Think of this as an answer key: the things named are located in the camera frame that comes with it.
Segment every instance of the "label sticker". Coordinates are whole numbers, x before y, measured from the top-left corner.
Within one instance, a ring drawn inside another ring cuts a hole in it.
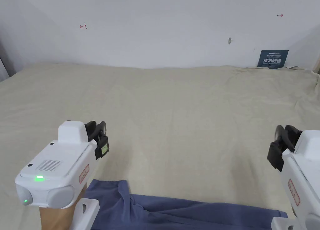
[[[104,154],[107,150],[108,150],[108,144],[103,146],[103,148],[101,149],[102,154]]]
[[[85,176],[87,176],[88,172],[90,171],[90,167],[89,164],[84,168],[84,170],[82,171],[82,173],[79,176],[79,182],[81,183],[83,181],[83,179],[85,178]]]
[[[293,196],[294,201],[296,202],[296,205],[298,206],[300,204],[300,198],[299,198],[299,195],[298,195],[296,188],[294,187],[291,179],[288,182],[288,187],[291,191],[291,194]]]

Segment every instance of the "white plastic casing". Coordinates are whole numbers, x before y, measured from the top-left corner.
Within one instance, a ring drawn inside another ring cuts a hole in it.
[[[320,229],[320,131],[304,131],[295,146],[282,154],[281,181],[296,219],[275,217],[273,230],[294,226],[294,230]]]
[[[95,140],[88,142],[82,122],[64,122],[59,126],[58,140],[50,142],[17,175],[21,203],[52,208],[71,206],[97,166],[96,147]]]

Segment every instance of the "green led light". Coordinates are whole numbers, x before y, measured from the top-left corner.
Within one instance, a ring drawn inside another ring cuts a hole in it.
[[[35,178],[35,181],[44,181],[44,178],[38,178],[38,176]]]

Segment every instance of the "white wall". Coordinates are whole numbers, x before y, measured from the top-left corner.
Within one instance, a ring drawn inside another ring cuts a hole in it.
[[[0,0],[0,40],[10,74],[44,61],[252,67],[262,49],[311,69],[320,0]]]

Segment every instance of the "speaker grille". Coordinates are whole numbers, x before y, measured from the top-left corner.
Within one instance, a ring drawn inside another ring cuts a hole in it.
[[[44,160],[38,167],[38,171],[54,172],[55,169],[60,165],[61,161],[57,160]]]

